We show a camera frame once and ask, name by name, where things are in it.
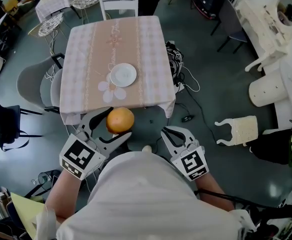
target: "white plate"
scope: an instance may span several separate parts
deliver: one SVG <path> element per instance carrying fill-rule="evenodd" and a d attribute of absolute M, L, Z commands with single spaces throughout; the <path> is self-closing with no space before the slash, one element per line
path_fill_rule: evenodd
<path fill-rule="evenodd" d="M 115 65 L 110 72 L 110 80 L 118 87 L 127 87 L 134 83 L 137 77 L 136 69 L 128 63 Z"/>

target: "floor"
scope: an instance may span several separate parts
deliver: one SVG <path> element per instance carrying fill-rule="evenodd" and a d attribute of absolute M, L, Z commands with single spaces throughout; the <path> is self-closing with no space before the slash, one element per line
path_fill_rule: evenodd
<path fill-rule="evenodd" d="M 102 20 L 99 5 L 89 9 L 88 15 L 90 21 Z M 168 0 L 160 0 L 155 15 L 160 19 L 165 40 L 175 41 L 184 54 L 185 66 L 198 80 L 201 89 L 191 94 L 202 106 L 207 125 L 217 139 L 231 137 L 229 127 L 214 125 L 215 121 L 220 122 L 225 118 L 255 115 L 260 133 L 276 127 L 276 115 L 271 105 L 255 107 L 250 102 L 249 84 L 261 75 L 256 68 L 250 73 L 244 71 L 245 66 L 254 60 L 252 52 L 246 45 L 243 45 L 236 54 L 232 54 L 238 44 L 231 41 L 217 53 L 217 48 L 226 38 L 225 33 L 220 28 L 214 36 L 210 36 L 216 22 L 205 19 L 195 9 L 190 10 L 189 0 L 173 0 L 171 5 L 168 5 Z M 111 16 L 118 17 L 118 13 L 112 12 Z M 81 20 L 71 10 L 65 12 L 64 18 L 71 27 L 81 24 Z M 50 55 L 45 40 L 27 35 L 38 23 L 35 12 L 20 22 L 23 31 L 0 74 L 2 106 L 20 105 L 24 109 L 36 110 L 18 95 L 16 81 L 25 67 Z M 63 25 L 62 29 L 68 36 L 69 28 Z M 66 45 L 67 40 L 59 34 L 54 47 L 55 53 L 65 53 Z M 185 70 L 184 74 L 185 82 L 195 89 L 196 83 L 189 73 Z M 49 80 L 43 80 L 41 91 L 44 103 L 49 105 Z M 289 193 L 292 189 L 291 168 L 260 160 L 241 145 L 218 146 L 204 124 L 201 110 L 185 90 L 176 95 L 176 102 L 183 103 L 194 118 L 182 123 L 181 118 L 186 116 L 187 112 L 180 106 L 175 106 L 169 124 L 189 129 L 205 147 L 209 169 L 227 194 L 263 205 L 276 206 Z M 157 106 L 147 109 L 136 108 L 132 111 L 135 124 L 128 143 L 129 148 L 140 151 L 144 145 L 152 144 L 154 150 L 158 149 L 158 155 L 168 158 L 169 153 L 164 142 L 159 140 L 158 145 L 155 144 L 162 127 L 167 123 L 164 111 Z M 60 116 L 47 112 L 43 115 L 22 115 L 21 129 L 28 134 L 43 134 L 44 137 L 31 139 L 29 145 L 21 149 L 7 153 L 0 150 L 0 186 L 5 186 L 19 195 L 25 195 L 34 187 L 32 179 L 36 179 L 40 172 L 60 168 L 59 153 L 68 135 Z M 103 123 L 94 135 L 109 139 L 111 137 Z M 13 145 L 18 147 L 24 141 L 20 138 Z M 92 175 L 88 177 L 88 184 L 90 189 L 94 187 L 95 179 Z M 83 187 L 79 194 L 78 208 L 85 205 L 88 195 L 87 188 Z"/>

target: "shoe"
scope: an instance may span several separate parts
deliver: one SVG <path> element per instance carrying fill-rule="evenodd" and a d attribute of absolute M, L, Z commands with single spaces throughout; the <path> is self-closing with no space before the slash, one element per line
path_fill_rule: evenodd
<path fill-rule="evenodd" d="M 141 151 L 152 153 L 152 147 L 150 145 L 144 146 Z"/>

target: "yellow paper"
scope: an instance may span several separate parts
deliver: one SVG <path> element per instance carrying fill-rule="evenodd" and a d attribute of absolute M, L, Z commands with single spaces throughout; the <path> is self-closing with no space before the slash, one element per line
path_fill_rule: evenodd
<path fill-rule="evenodd" d="M 11 193 L 11 200 L 27 233 L 32 239 L 34 239 L 36 236 L 36 228 L 33 225 L 32 220 L 37 214 L 43 211 L 44 204 L 32 201 L 14 193 Z"/>

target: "power strip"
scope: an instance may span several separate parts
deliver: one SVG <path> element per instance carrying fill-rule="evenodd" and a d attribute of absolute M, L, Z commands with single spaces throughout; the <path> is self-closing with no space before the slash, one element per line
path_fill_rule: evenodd
<path fill-rule="evenodd" d="M 185 89 L 185 86 L 181 82 L 174 84 L 175 94 L 184 90 L 184 89 Z"/>

